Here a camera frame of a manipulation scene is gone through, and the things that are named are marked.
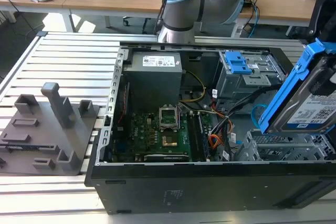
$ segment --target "desk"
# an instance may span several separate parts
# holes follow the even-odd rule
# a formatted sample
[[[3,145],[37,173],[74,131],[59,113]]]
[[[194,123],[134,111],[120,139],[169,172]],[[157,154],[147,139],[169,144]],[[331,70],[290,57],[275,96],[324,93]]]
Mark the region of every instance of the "desk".
[[[304,209],[108,216],[95,189],[85,187],[83,183],[93,140],[102,126],[119,42],[132,40],[154,42],[156,37],[68,33],[48,33],[45,37],[35,37],[0,84],[0,133],[15,114],[14,102],[21,93],[34,94],[39,101],[46,100],[40,92],[43,81],[58,82],[59,92],[68,96],[72,102],[89,99],[100,106],[80,175],[7,174],[0,177],[0,223],[303,224],[321,220],[326,221],[323,223],[335,223],[332,221],[336,220],[335,192]],[[297,40],[196,37],[196,42],[228,46],[280,47],[293,64],[303,51],[303,45]],[[77,46],[77,50],[74,51],[68,45]]]
[[[260,9],[258,24],[282,26],[308,26],[316,0],[258,0]],[[252,8],[243,8],[236,20],[232,37],[239,37],[248,21]]]
[[[71,14],[108,16],[130,16],[156,18],[161,0],[52,0],[34,3],[29,0],[12,0],[19,11],[61,13],[67,31],[75,31]],[[258,0],[259,24],[307,26],[315,0]],[[15,11],[8,0],[0,0],[0,10]],[[232,36],[239,37],[241,28],[251,15],[251,8],[244,8],[234,27]]]

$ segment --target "gray plastic holder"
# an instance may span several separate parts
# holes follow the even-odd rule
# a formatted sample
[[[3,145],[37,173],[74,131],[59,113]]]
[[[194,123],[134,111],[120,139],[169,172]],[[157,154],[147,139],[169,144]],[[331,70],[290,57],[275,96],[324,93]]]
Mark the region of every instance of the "gray plastic holder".
[[[47,82],[41,92],[49,102],[22,94],[17,112],[0,135],[0,173],[77,175],[99,107],[90,100],[71,104]]]

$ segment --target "white label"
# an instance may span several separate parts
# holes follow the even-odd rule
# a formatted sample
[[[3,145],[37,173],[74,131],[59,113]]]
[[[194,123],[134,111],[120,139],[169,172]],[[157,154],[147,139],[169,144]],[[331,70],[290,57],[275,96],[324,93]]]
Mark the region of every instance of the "white label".
[[[324,123],[336,112],[336,91],[330,96],[310,95],[287,123]]]
[[[230,161],[230,155],[226,151],[223,151],[223,158],[225,158],[227,161]]]
[[[144,67],[175,67],[174,56],[144,56],[142,58]]]
[[[217,92],[218,92],[217,89],[212,90],[212,97],[213,98],[217,98]]]
[[[247,64],[249,68],[259,68],[257,64]]]
[[[231,132],[230,141],[236,143],[236,133]]]

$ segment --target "blue cable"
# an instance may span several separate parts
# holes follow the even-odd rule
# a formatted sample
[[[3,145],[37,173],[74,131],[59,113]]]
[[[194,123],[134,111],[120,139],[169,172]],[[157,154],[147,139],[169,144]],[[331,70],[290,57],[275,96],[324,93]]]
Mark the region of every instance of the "blue cable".
[[[252,36],[252,34],[254,32],[254,29],[256,28],[258,20],[259,20],[258,9],[257,9],[257,7],[255,5],[254,5],[254,11],[256,12],[256,21],[254,23],[254,27],[253,27],[251,33],[249,34],[248,38],[250,38]]]
[[[257,119],[256,119],[255,115],[254,115],[254,112],[255,112],[255,110],[257,109],[257,107],[267,108],[267,105],[265,105],[265,104],[257,104],[257,105],[255,105],[255,106],[253,107],[253,109],[251,110],[251,119],[252,119],[252,122],[253,122],[254,126],[255,126],[257,129],[259,129],[260,126],[259,126],[259,124],[258,124],[258,122],[257,122]]]

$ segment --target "green circuit board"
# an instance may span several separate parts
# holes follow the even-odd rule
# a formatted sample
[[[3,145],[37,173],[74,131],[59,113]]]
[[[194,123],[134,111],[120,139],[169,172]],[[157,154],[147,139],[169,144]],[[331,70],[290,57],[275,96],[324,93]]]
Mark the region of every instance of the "green circuit board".
[[[137,155],[175,154],[188,155],[191,159],[187,115],[180,113],[179,130],[160,130],[159,113],[135,113],[131,117],[127,139],[119,143],[117,148],[118,162],[134,162]],[[203,131],[207,134],[211,129],[211,119],[208,114],[201,116]],[[165,115],[164,123],[174,123],[174,116]]]

